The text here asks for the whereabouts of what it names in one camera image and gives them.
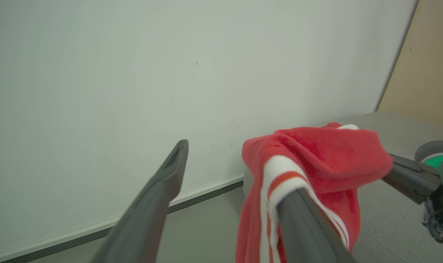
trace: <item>wall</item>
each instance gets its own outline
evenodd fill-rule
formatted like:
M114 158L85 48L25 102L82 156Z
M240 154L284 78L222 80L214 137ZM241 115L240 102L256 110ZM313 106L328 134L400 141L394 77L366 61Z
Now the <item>wall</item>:
M182 138L190 195L248 138L373 111L413 5L0 0L0 256L116 220Z
M379 105L443 129L443 0L420 0Z

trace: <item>gray floor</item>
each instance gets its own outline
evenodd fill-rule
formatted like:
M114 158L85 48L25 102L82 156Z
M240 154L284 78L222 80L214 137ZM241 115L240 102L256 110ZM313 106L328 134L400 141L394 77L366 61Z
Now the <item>gray floor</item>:
M237 188L169 214L157 262L234 262L238 222L244 200L243 189ZM33 262L87 263L103 241L92 241Z

